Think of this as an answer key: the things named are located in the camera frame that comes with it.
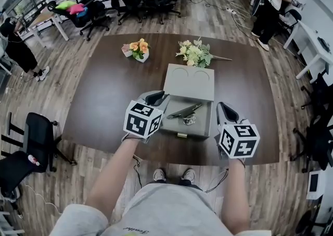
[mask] blue pillow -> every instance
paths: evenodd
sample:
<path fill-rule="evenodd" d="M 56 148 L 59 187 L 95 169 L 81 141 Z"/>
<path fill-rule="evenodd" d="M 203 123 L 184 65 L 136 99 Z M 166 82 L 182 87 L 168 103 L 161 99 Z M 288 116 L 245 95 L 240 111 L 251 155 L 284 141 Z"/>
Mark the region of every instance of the blue pillow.
<path fill-rule="evenodd" d="M 79 12 L 77 15 L 76 15 L 76 17 L 82 17 L 82 16 L 85 16 L 86 14 L 87 14 L 87 12 L 88 12 L 88 8 L 87 7 L 84 7 L 84 11 L 82 11 L 82 12 Z"/>

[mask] pink pillow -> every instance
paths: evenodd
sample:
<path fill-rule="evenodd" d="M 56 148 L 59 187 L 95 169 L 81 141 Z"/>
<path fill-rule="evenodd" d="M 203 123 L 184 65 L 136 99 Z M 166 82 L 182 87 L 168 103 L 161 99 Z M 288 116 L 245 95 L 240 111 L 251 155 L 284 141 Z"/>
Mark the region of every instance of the pink pillow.
<path fill-rule="evenodd" d="M 69 7 L 66 11 L 69 11 L 69 14 L 78 14 L 79 12 L 84 11 L 84 4 L 79 3 Z"/>

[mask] green pillow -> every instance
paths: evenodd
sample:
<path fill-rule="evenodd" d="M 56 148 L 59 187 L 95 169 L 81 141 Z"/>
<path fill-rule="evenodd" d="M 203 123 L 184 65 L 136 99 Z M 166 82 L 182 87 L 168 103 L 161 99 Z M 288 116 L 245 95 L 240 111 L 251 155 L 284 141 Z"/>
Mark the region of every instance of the green pillow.
<path fill-rule="evenodd" d="M 56 9 L 68 9 L 69 7 L 73 6 L 73 5 L 76 5 L 76 2 L 73 2 L 73 1 L 64 1 L 64 2 L 61 2 L 57 7 Z"/>

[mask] box lid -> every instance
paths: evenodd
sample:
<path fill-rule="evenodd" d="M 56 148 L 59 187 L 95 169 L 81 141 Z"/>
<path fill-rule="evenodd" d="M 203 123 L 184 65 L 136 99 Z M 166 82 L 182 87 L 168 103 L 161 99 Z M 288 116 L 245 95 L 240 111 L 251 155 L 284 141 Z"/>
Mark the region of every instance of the box lid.
<path fill-rule="evenodd" d="M 214 70 L 169 64 L 163 90 L 173 96 L 214 101 Z"/>

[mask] white shoe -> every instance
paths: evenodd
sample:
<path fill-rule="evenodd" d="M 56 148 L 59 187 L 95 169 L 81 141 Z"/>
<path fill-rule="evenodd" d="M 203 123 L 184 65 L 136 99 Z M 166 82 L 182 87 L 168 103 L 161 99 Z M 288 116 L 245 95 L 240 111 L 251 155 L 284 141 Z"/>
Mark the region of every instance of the white shoe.
<path fill-rule="evenodd" d="M 194 182 L 196 177 L 196 172 L 192 168 L 188 168 L 185 170 L 184 174 L 182 175 L 182 180 L 189 180 L 191 183 Z"/>
<path fill-rule="evenodd" d="M 165 178 L 164 170 L 161 168 L 155 169 L 153 179 L 154 179 L 154 181 L 158 181 L 158 180 L 166 181 L 167 179 Z"/>
<path fill-rule="evenodd" d="M 259 35 L 256 35 L 255 33 L 251 32 L 251 35 L 254 35 L 255 37 L 260 37 Z"/>
<path fill-rule="evenodd" d="M 46 78 L 46 76 L 47 76 L 47 74 L 48 74 L 49 72 L 50 72 L 50 67 L 47 66 L 47 67 L 43 70 L 43 74 L 42 74 L 42 76 L 40 76 L 40 80 L 41 80 L 41 81 L 45 80 L 45 78 Z"/>
<path fill-rule="evenodd" d="M 257 41 L 258 41 L 259 45 L 261 45 L 261 47 L 263 49 L 265 49 L 266 51 L 270 50 L 270 47 L 267 44 L 262 43 L 259 39 L 257 39 Z"/>

